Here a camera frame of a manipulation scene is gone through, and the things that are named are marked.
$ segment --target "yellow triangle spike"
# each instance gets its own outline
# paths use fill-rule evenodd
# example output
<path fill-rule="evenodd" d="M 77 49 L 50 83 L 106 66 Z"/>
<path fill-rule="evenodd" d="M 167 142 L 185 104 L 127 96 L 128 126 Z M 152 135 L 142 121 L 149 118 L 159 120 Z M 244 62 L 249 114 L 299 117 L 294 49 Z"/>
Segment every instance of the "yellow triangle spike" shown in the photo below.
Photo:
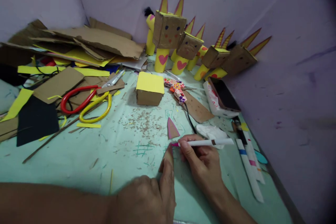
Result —
<path fill-rule="evenodd" d="M 188 24 L 188 26 L 185 29 L 185 32 L 187 32 L 189 34 L 191 34 L 193 32 L 192 30 L 194 28 L 195 18 L 196 18 L 196 16 L 190 21 L 190 23 Z"/>
<path fill-rule="evenodd" d="M 222 41 L 223 41 L 224 33 L 225 33 L 225 27 L 223 28 L 222 32 L 220 33 L 220 35 L 219 35 L 219 37 L 216 41 L 215 48 L 220 48 L 220 46 L 222 44 Z"/>
<path fill-rule="evenodd" d="M 247 39 L 245 39 L 240 45 L 244 46 L 245 48 L 247 48 L 252 43 L 252 41 L 256 38 L 256 36 L 259 34 L 260 30 L 261 30 L 261 28 L 259 28 L 258 30 L 256 30 Z"/>
<path fill-rule="evenodd" d="M 160 12 L 168 13 L 168 0 L 161 0 Z"/>
<path fill-rule="evenodd" d="M 174 12 L 175 16 L 182 16 L 182 13 L 183 13 L 183 3 L 184 3 L 184 0 L 179 0 L 179 3 L 177 4 L 175 12 Z"/>
<path fill-rule="evenodd" d="M 230 33 L 230 35 L 224 40 L 223 45 L 222 45 L 222 49 L 226 49 L 226 48 L 227 48 L 227 46 L 228 46 L 228 44 L 229 44 L 229 42 L 230 42 L 230 39 L 231 39 L 231 37 L 232 37 L 232 35 L 233 35 L 234 32 L 235 32 L 235 31 L 233 30 L 233 31 Z"/>
<path fill-rule="evenodd" d="M 203 38 L 204 28 L 205 28 L 205 23 L 204 23 L 204 25 L 202 25 L 202 27 L 200 28 L 200 30 L 196 34 L 196 36 L 195 36 L 196 38 L 199 38 L 199 39 Z"/>
<path fill-rule="evenodd" d="M 250 53 L 253 56 L 256 56 L 257 53 L 271 40 L 272 36 L 268 37 L 267 39 L 265 39 L 264 41 L 260 42 L 259 44 L 257 44 L 255 47 L 253 47 L 250 50 Z"/>

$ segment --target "floral glue gun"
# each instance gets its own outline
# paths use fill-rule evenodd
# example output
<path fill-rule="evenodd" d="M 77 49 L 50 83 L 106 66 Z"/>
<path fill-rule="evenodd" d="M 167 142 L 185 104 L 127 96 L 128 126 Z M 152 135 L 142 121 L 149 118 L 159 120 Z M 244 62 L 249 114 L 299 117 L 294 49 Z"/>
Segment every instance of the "floral glue gun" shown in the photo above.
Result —
<path fill-rule="evenodd" d="M 184 96 L 182 89 L 184 88 L 184 83 L 174 79 L 164 78 L 164 85 L 170 87 L 170 91 L 174 92 L 174 96 L 177 98 L 178 103 L 182 105 L 185 103 L 187 98 Z"/>

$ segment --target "pink triangle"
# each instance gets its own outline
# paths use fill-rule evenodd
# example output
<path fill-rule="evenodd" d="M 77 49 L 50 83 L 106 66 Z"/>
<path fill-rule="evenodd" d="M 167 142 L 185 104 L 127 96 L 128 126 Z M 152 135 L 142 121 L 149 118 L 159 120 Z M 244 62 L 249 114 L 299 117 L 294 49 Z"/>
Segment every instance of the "pink triangle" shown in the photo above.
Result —
<path fill-rule="evenodd" d="M 170 119 L 170 117 L 168 118 L 168 122 L 167 122 L 167 128 L 168 128 L 168 138 L 172 139 L 175 137 L 179 137 L 180 133 L 177 130 L 175 124 L 173 123 L 173 121 Z"/>

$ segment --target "cardboard triangle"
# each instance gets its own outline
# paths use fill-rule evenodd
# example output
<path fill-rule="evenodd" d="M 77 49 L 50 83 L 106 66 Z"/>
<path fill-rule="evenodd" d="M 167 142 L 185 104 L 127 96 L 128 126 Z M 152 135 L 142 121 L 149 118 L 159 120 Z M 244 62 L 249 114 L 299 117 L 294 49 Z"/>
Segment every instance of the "cardboard triangle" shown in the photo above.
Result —
<path fill-rule="evenodd" d="M 229 44 L 229 42 L 230 42 L 230 39 L 231 39 L 233 33 L 234 33 L 234 30 L 233 30 L 233 31 L 230 33 L 230 35 L 224 40 L 223 45 L 222 45 L 222 49 L 226 49 L 226 48 L 227 48 L 227 46 L 228 46 L 228 44 Z"/>
<path fill-rule="evenodd" d="M 159 168 L 159 172 L 162 173 L 163 172 L 163 167 L 164 167 L 164 160 L 167 159 L 170 164 L 172 165 L 173 169 L 174 169 L 174 159 L 173 159 L 173 147 L 172 145 L 169 145 L 166 152 L 164 153 L 163 159 L 161 161 L 160 164 L 160 168 Z"/>
<path fill-rule="evenodd" d="M 195 36 L 196 38 L 199 38 L 199 39 L 203 38 L 204 28 L 205 28 L 205 23 L 204 23 L 204 25 L 202 25 L 202 27 L 200 28 L 200 30 L 196 34 L 196 36 Z"/>
<path fill-rule="evenodd" d="M 265 39 L 264 41 L 260 42 L 259 44 L 257 44 L 255 47 L 253 47 L 250 50 L 250 53 L 253 56 L 256 56 L 258 52 L 260 52 L 260 50 L 271 40 L 272 36 L 268 37 L 267 39 Z"/>
<path fill-rule="evenodd" d="M 182 16 L 182 13 L 183 13 L 183 3 L 184 3 L 184 0 L 179 0 L 179 3 L 177 4 L 175 12 L 174 12 L 175 16 Z"/>
<path fill-rule="evenodd" d="M 256 30 L 249 37 L 247 37 L 247 39 L 245 39 L 240 45 L 247 48 L 252 43 L 252 41 L 256 38 L 256 36 L 259 34 L 260 30 L 261 30 L 261 28 Z"/>
<path fill-rule="evenodd" d="M 180 133 L 177 130 L 175 124 L 173 123 L 173 121 L 170 119 L 170 117 L 168 118 L 168 122 L 167 122 L 167 128 L 168 128 L 168 138 L 172 139 L 175 137 L 179 137 Z"/>
<path fill-rule="evenodd" d="M 185 32 L 191 34 L 193 31 L 193 28 L 194 28 L 194 23 L 195 23 L 195 18 L 196 16 L 190 21 L 190 23 L 187 25 L 186 29 L 185 29 Z"/>
<path fill-rule="evenodd" d="M 168 13 L 168 0 L 161 0 L 160 12 Z"/>
<path fill-rule="evenodd" d="M 218 36 L 218 39 L 217 39 L 216 44 L 215 44 L 215 48 L 220 48 L 220 46 L 222 44 L 222 41 L 223 41 L 224 33 L 225 33 L 225 27 L 223 28 L 222 32 Z"/>

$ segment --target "black yarn hair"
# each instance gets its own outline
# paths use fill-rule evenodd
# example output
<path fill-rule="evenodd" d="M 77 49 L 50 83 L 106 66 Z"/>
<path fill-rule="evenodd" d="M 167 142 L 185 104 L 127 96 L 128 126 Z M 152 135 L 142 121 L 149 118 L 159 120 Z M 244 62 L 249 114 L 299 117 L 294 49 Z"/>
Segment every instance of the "black yarn hair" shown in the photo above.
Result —
<path fill-rule="evenodd" d="M 146 9 L 143 10 L 145 13 L 145 16 L 149 16 L 150 14 L 154 15 L 154 12 L 152 9 L 148 6 Z"/>
<path fill-rule="evenodd" d="M 226 49 L 230 51 L 232 48 L 234 48 L 237 45 L 237 40 L 233 41 L 231 44 L 229 44 Z"/>

